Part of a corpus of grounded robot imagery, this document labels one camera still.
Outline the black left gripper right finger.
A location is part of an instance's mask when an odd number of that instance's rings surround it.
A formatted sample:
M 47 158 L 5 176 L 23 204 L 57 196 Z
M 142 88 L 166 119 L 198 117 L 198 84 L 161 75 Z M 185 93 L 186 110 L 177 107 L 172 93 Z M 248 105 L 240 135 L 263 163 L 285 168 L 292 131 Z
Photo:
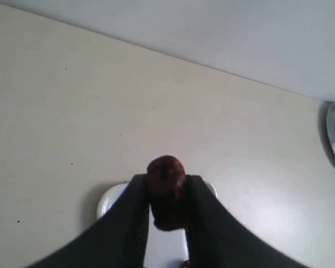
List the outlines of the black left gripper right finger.
M 303 267 L 235 219 L 200 176 L 188 175 L 185 188 L 192 202 L 186 229 L 191 267 Z

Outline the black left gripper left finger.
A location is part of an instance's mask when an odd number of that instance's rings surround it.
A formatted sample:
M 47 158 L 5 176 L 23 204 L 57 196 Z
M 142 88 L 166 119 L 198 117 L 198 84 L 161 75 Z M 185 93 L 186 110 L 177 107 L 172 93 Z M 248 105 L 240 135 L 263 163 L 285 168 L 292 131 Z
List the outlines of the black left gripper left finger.
M 138 174 L 95 224 L 31 267 L 143 267 L 148 231 L 146 176 Z

